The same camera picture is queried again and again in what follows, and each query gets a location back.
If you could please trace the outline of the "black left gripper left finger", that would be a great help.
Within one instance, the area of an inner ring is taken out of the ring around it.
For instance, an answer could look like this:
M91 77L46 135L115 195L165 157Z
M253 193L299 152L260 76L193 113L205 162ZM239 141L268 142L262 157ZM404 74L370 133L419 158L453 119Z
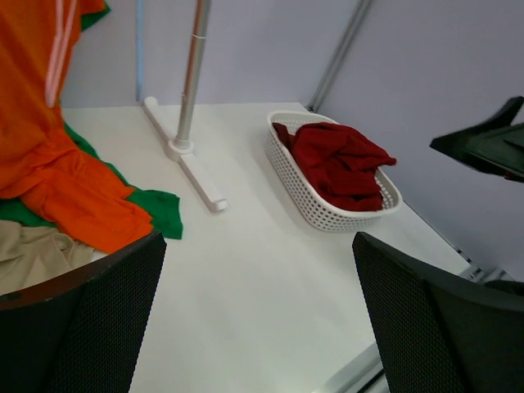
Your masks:
M166 251L153 232L1 297L3 392L127 392Z

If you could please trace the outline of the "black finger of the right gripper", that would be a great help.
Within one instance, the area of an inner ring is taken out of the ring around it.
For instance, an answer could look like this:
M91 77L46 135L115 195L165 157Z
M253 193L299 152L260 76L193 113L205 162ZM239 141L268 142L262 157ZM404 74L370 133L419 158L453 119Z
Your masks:
M489 119L434 138L430 148L483 174L523 181L523 124L513 121L523 97L508 99Z

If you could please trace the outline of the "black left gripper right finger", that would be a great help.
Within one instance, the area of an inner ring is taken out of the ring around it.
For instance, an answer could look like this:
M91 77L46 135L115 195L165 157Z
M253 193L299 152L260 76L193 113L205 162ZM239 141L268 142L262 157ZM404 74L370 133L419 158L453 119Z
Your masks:
M474 283L363 232L352 249L391 392L523 390L522 283Z

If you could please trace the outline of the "thick pink hanger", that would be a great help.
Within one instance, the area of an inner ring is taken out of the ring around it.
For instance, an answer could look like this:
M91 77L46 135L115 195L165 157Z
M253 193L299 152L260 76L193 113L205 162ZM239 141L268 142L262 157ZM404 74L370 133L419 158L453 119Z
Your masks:
M66 17L65 2L56 0L55 35L52 41L52 50L47 65L45 80L45 100L49 108L55 106L63 66L65 64L66 51L75 21L77 0L71 0Z

